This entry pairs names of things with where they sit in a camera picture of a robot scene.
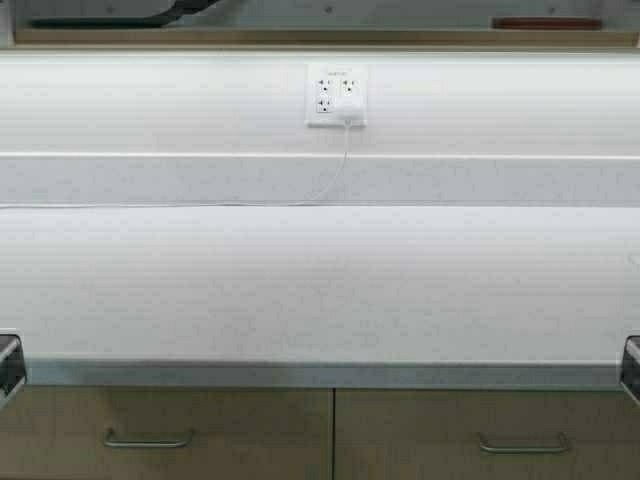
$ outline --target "cabinet handle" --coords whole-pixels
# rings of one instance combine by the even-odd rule
[[[108,448],[153,448],[153,449],[174,449],[188,447],[195,432],[189,430],[184,438],[178,440],[153,440],[153,441],[138,441],[138,440],[118,440],[116,432],[113,429],[107,430],[104,435],[103,444]]]
[[[571,442],[564,433],[559,433],[556,436],[558,442],[553,446],[509,446],[509,445],[494,445],[483,434],[478,434],[478,440],[480,442],[480,449],[483,452],[490,453],[492,455],[560,455],[571,450]]]
[[[16,335],[0,334],[0,410],[27,382],[22,343]]]

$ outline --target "white countertop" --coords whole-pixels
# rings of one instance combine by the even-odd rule
[[[68,364],[349,367],[366,386],[583,368],[614,385],[640,333],[632,208],[2,210],[0,265],[0,328],[22,334],[36,383]],[[87,372],[67,383],[112,383]]]

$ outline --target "wall shelf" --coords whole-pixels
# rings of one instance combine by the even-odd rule
[[[21,29],[16,45],[81,47],[185,46],[464,46],[542,48],[633,48],[638,34],[595,31],[454,30],[232,30],[163,28],[146,30]]]

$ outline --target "outlet socket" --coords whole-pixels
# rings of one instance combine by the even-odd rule
[[[367,117],[366,67],[341,64],[310,64],[307,71],[306,124],[309,127],[343,127],[336,105],[358,105],[362,109],[354,127],[366,125]]]

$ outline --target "cabinet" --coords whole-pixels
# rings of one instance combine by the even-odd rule
[[[336,399],[336,479],[640,478],[640,411],[621,393],[366,392]],[[557,454],[489,454],[499,447]]]
[[[296,479],[330,472],[328,391],[28,388],[0,413],[2,479]],[[187,438],[186,448],[107,448]]]

